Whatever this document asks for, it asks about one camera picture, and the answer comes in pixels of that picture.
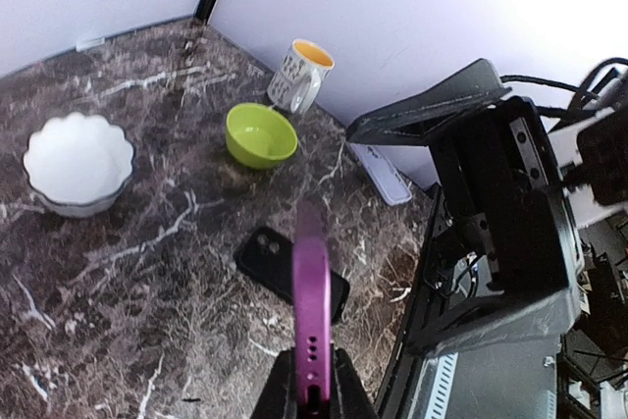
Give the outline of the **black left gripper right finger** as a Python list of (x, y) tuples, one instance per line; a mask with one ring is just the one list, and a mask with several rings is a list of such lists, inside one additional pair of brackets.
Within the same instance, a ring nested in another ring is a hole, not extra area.
[(347, 352), (335, 348), (332, 357), (330, 417), (332, 419), (377, 419), (362, 382)]

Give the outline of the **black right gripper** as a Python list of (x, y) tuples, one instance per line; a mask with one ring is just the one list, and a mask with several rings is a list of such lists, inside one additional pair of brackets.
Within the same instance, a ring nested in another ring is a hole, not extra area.
[(405, 345), (409, 355), (553, 339), (581, 314), (576, 267), (582, 251), (559, 188), (559, 166), (537, 107), (518, 96), (500, 100), (510, 91), (481, 58), (419, 94), (359, 116), (345, 130), (350, 143), (434, 143), (453, 228), (480, 241), (492, 270), (493, 294), (461, 302), (430, 322)]

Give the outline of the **purple smartphone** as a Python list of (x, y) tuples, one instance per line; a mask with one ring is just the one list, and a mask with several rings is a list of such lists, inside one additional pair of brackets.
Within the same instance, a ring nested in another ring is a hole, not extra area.
[(320, 214), (308, 201), (297, 206), (291, 266), (298, 416), (327, 418), (332, 384), (331, 270)]

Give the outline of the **black phone case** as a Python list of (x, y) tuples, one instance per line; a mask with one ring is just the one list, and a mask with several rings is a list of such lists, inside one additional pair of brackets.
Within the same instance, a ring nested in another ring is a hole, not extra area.
[[(234, 254), (237, 268), (258, 285), (293, 306), (292, 297), (293, 242), (268, 226), (255, 229)], [(331, 274), (331, 320), (341, 321), (350, 293), (350, 283), (339, 273)]]

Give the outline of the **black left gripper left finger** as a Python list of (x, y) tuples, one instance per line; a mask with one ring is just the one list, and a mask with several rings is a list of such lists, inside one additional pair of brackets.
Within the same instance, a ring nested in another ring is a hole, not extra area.
[(251, 419), (297, 419), (297, 393), (293, 350), (283, 350), (275, 358)]

